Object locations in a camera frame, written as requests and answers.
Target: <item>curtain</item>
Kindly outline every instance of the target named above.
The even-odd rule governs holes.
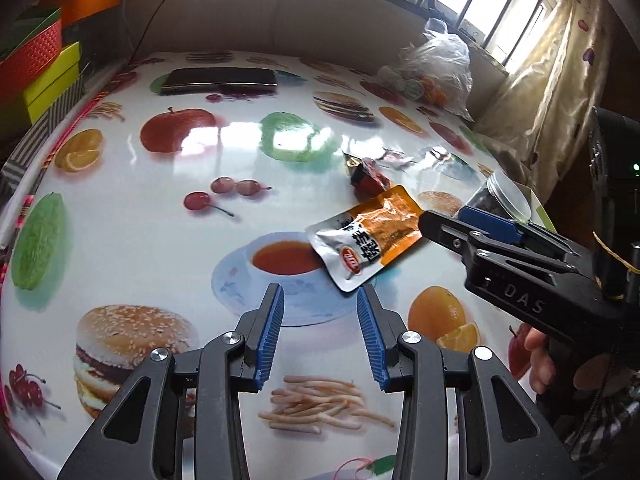
[[[606,0],[561,0],[538,43],[474,125],[507,173],[542,203],[588,137],[615,24]]]

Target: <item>smartphone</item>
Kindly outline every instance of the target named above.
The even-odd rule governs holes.
[[[267,68],[212,66],[179,68],[171,72],[162,83],[161,94],[184,92],[246,92],[268,93],[276,91],[276,75]]]

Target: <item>white wall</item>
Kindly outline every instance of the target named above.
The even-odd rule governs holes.
[[[133,44],[160,1],[125,0]],[[140,53],[247,50],[375,71],[402,47],[421,44],[423,28],[423,18],[385,0],[167,0]],[[472,75],[475,115],[505,75],[474,51]]]

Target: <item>red oval logo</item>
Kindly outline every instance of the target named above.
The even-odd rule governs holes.
[[[342,257],[342,262],[353,274],[360,274],[360,262],[358,261],[358,256],[350,247],[344,246],[340,249],[340,256]]]

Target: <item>jar lid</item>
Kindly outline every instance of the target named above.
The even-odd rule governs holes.
[[[501,171],[494,171],[486,181],[489,193],[502,208],[518,222],[526,223],[531,218],[529,202],[513,181]]]

